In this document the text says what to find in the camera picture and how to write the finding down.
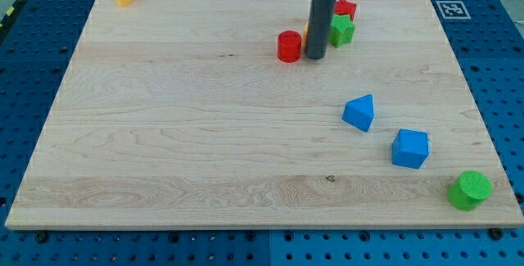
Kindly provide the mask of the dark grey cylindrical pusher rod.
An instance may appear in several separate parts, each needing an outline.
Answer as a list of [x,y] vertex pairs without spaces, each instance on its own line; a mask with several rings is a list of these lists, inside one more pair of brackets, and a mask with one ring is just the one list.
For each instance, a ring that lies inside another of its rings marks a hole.
[[334,7],[337,0],[311,0],[305,55],[312,60],[326,55]]

